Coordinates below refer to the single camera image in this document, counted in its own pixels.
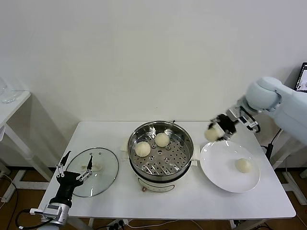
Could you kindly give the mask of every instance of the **table leg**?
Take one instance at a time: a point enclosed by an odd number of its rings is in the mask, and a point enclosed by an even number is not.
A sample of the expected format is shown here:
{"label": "table leg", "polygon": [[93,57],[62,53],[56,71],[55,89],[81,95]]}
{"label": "table leg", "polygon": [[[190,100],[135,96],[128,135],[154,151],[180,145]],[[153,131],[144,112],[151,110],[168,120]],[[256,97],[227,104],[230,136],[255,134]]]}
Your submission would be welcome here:
{"label": "table leg", "polygon": [[270,159],[272,168],[276,169],[291,153],[296,153],[304,147],[305,145],[303,145],[300,141],[296,140],[295,138],[290,138]]}
{"label": "table leg", "polygon": [[253,219],[253,220],[246,220],[242,224],[235,227],[233,230],[250,230],[258,225],[266,222],[267,219]]}
{"label": "table leg", "polygon": [[299,176],[300,176],[302,179],[307,178],[307,169],[305,169]]}
{"label": "table leg", "polygon": [[282,184],[283,189],[286,192],[292,191],[296,196],[300,205],[307,205],[307,199],[302,193],[301,189],[293,179],[292,175],[289,172],[283,172],[283,177],[286,179],[288,183]]}
{"label": "table leg", "polygon": [[94,225],[94,218],[90,218],[90,220],[88,221],[88,226],[92,228],[93,225]]}
{"label": "table leg", "polygon": [[8,174],[10,174],[11,173],[11,171],[7,168],[7,167],[5,167],[5,165],[2,163],[2,162],[0,162],[0,175],[1,174],[6,174],[6,175],[8,175]]}
{"label": "table leg", "polygon": [[5,133],[10,139],[22,150],[22,156],[32,165],[47,181],[51,181],[53,176],[52,171],[33,154],[29,147],[17,136],[8,124],[5,124]]}
{"label": "table leg", "polygon": [[231,229],[234,229],[236,227],[233,219],[229,220],[229,223],[230,223]]}
{"label": "table leg", "polygon": [[77,217],[68,217],[67,223],[72,225],[76,230],[93,230],[86,223]]}
{"label": "table leg", "polygon": [[[25,174],[25,170],[19,170],[16,176],[13,179],[14,185],[17,189],[32,189],[32,190],[46,190],[48,188],[49,182],[29,182],[29,181],[21,181]],[[10,198],[15,192],[15,186],[10,185],[3,195],[1,202],[9,202]]]}

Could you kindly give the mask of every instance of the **pot handle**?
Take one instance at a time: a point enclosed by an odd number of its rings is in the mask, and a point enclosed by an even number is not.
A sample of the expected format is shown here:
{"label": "pot handle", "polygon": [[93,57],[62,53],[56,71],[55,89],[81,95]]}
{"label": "pot handle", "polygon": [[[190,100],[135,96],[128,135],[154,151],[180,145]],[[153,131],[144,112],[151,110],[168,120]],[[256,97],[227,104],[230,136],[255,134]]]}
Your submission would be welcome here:
{"label": "pot handle", "polygon": [[201,159],[201,147],[199,145],[194,145],[194,151],[191,158],[192,165],[197,166],[197,162]]}
{"label": "pot handle", "polygon": [[123,144],[120,147],[120,151],[123,152],[123,159],[129,159],[129,155],[128,155],[128,140],[129,140],[129,138],[124,139]]}

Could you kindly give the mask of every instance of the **cord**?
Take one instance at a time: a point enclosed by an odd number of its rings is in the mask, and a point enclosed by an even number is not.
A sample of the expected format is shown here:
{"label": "cord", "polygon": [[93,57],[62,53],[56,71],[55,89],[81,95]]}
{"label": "cord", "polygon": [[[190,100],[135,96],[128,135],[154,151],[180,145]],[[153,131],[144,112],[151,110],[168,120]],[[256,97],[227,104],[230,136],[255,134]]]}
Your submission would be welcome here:
{"label": "cord", "polygon": [[302,224],[307,228],[307,225],[303,222],[303,220],[296,214],[296,216],[299,218],[299,220],[302,222]]}
{"label": "cord", "polygon": [[273,148],[274,148],[273,141],[277,140],[282,132],[283,130],[280,128],[278,132],[276,133],[276,135],[273,137],[270,144],[268,144],[268,146],[261,145],[261,147],[264,147],[266,149],[265,155],[268,158],[268,160],[270,160],[272,152],[273,152]]}
{"label": "cord", "polygon": [[267,223],[264,223],[266,226],[261,226],[259,225],[258,227],[256,227],[254,230],[258,230],[258,229],[261,229],[261,228],[266,228],[266,229],[269,229],[269,230],[274,230],[272,229]]}
{"label": "cord", "polygon": [[124,228],[124,222],[123,222],[122,220],[120,220],[120,221],[118,222],[118,224],[121,226],[121,228],[122,228],[123,230],[125,230],[125,228]]}
{"label": "cord", "polygon": [[9,180],[11,181],[11,184],[13,183],[12,179],[10,177],[8,177],[7,175],[3,174],[4,176],[6,176],[7,178],[9,178]]}
{"label": "cord", "polygon": [[261,228],[266,228],[266,229],[270,229],[272,230],[271,228],[267,227],[267,226],[259,226],[258,228],[256,228],[255,230],[258,230],[258,229],[261,229]]}
{"label": "cord", "polygon": [[117,224],[117,223],[115,223],[115,224],[113,225],[114,230],[118,230],[118,227],[119,227],[119,224]]}
{"label": "cord", "polygon": [[38,224],[38,225],[35,225],[35,226],[24,227],[24,226],[21,226],[21,225],[18,223],[18,218],[19,218],[20,214],[22,214],[22,213],[30,213],[30,209],[21,210],[21,211],[17,214],[17,216],[16,216],[15,225],[17,226],[17,228],[22,229],[22,230],[37,229],[37,228],[39,228],[39,227],[42,227],[42,226],[48,224],[49,222],[51,222],[51,221],[53,220],[53,219],[49,219],[49,220],[47,220],[46,222],[41,223],[41,224]]}
{"label": "cord", "polygon": [[161,225],[165,225],[165,224],[172,223],[172,222],[176,222],[176,221],[178,221],[178,220],[168,221],[168,222],[165,222],[165,223],[163,223],[163,224],[154,224],[154,225],[139,226],[139,227],[133,227],[133,226],[130,226],[129,224],[127,224],[127,226],[129,226],[130,228],[133,228],[133,229],[140,229],[140,228],[161,226]]}
{"label": "cord", "polygon": [[276,135],[273,137],[272,141],[271,141],[271,144],[273,143],[273,141],[275,140],[275,138],[277,137],[278,134],[280,134],[282,132],[282,129],[280,128],[278,130],[278,132],[276,133]]}
{"label": "cord", "polygon": [[194,224],[196,224],[201,230],[203,230],[202,229],[202,227],[198,224],[198,223],[196,223],[195,221],[193,221],[193,220],[191,220]]}
{"label": "cord", "polygon": [[9,178],[9,180],[6,179],[6,178],[0,178],[0,180],[5,180],[5,181],[11,182],[11,184],[15,187],[15,191],[16,191],[16,195],[17,195],[17,197],[16,197],[16,203],[15,203],[15,207],[14,207],[13,213],[12,213],[12,215],[11,215],[9,224],[8,224],[8,226],[6,227],[6,230],[8,230],[8,229],[9,229],[9,226],[10,226],[10,223],[11,223],[11,221],[12,221],[13,215],[14,215],[14,213],[15,213],[15,211],[16,211],[16,208],[17,208],[17,203],[18,203],[18,190],[17,190],[16,185],[13,183],[12,179],[11,179],[10,177],[8,177],[7,175],[5,175],[5,174],[3,174],[3,175],[6,176],[7,178]]}
{"label": "cord", "polygon": [[110,228],[110,227],[113,227],[112,225],[105,225],[105,226],[101,226],[101,227],[99,227],[99,228],[97,228],[97,229],[95,229],[95,230],[98,230],[98,229],[103,229],[103,228]]}

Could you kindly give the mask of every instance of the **monitor screen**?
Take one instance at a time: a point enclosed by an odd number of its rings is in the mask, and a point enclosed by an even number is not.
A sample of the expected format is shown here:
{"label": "monitor screen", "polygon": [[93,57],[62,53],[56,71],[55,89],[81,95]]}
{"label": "monitor screen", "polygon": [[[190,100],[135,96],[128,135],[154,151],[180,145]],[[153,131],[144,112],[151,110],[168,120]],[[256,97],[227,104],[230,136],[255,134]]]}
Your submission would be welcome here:
{"label": "monitor screen", "polygon": [[307,63],[304,63],[302,66],[295,90],[298,92],[307,92]]}

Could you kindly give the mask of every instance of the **black cable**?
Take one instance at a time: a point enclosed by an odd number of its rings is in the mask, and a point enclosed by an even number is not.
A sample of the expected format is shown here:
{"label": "black cable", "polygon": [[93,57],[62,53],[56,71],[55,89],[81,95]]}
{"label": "black cable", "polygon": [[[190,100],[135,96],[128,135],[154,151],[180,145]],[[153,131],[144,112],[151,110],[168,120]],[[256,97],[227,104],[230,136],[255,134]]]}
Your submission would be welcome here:
{"label": "black cable", "polygon": [[125,228],[124,228],[124,222],[123,222],[122,220],[120,220],[120,221],[118,222],[118,224],[121,226],[121,228],[122,228],[123,230],[125,230]]}
{"label": "black cable", "polygon": [[101,226],[101,227],[99,227],[99,228],[97,228],[97,229],[95,229],[95,230],[98,230],[98,229],[103,229],[103,228],[107,228],[107,227],[113,227],[112,225],[105,225],[105,226]]}
{"label": "black cable", "polygon": [[118,227],[119,227],[119,224],[117,224],[117,223],[115,223],[115,224],[113,225],[114,230],[118,230]]}
{"label": "black cable", "polygon": [[264,224],[265,224],[270,230],[273,230],[266,222],[264,222]]}
{"label": "black cable", "polygon": [[277,135],[280,133],[281,130],[282,130],[281,128],[278,130],[278,132],[276,133],[276,135],[273,137],[273,139],[272,139],[272,141],[271,141],[271,144],[273,143],[273,141],[275,140],[275,138],[277,137]]}
{"label": "black cable", "polygon": [[[20,214],[22,214],[22,213],[30,213],[30,209],[21,210],[21,211],[17,214],[16,219],[15,219],[15,224],[16,224],[16,227],[17,227],[17,228],[19,228],[19,227],[21,226],[21,225],[18,223],[18,218],[19,218]],[[22,229],[23,229],[23,230],[37,229],[37,228],[39,228],[39,227],[42,227],[42,226],[48,224],[48,223],[51,222],[52,220],[53,220],[53,219],[49,219],[49,220],[47,220],[46,222],[41,223],[41,224],[38,224],[38,225],[35,225],[35,226],[29,226],[29,227],[24,227],[24,226],[23,226]]]}
{"label": "black cable", "polygon": [[267,226],[260,226],[260,227],[256,228],[255,230],[258,230],[258,229],[261,229],[261,228],[266,228],[266,229],[272,230],[271,228],[268,228]]}
{"label": "black cable", "polygon": [[16,211],[16,208],[17,208],[17,203],[18,203],[18,190],[17,190],[16,185],[13,183],[13,181],[10,181],[10,180],[7,179],[7,178],[0,178],[0,179],[1,179],[1,180],[6,180],[6,181],[10,182],[10,183],[15,187],[15,191],[16,191],[16,195],[17,195],[16,203],[15,203],[15,207],[14,207],[14,211],[13,211],[13,213],[12,213],[12,215],[11,215],[9,224],[8,224],[8,226],[6,227],[6,230],[8,230],[8,229],[9,229],[9,226],[10,226],[10,223],[11,223],[11,221],[12,221],[12,218],[13,218],[13,216],[14,216],[14,213],[15,213],[15,211]]}

